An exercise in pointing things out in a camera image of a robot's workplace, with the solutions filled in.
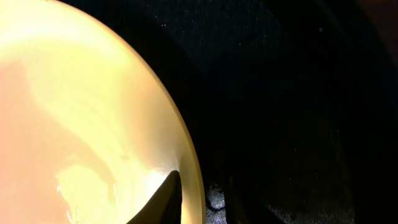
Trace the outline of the yellow plate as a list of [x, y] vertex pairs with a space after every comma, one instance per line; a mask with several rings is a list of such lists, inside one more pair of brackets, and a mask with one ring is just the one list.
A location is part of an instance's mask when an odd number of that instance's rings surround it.
[[60, 1], [1, 2], [1, 222], [127, 223], [179, 175], [179, 223], [205, 222], [188, 129], [146, 61]]

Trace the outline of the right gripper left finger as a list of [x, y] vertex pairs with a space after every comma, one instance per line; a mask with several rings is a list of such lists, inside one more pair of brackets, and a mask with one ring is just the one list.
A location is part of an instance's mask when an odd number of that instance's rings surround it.
[[127, 224], [181, 224], [182, 183], [173, 170], [145, 206]]

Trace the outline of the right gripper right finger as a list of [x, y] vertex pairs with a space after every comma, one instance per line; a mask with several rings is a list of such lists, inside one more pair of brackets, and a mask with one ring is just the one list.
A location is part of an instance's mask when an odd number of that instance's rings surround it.
[[243, 180], [230, 175], [224, 184], [226, 221], [229, 224], [283, 224], [263, 205]]

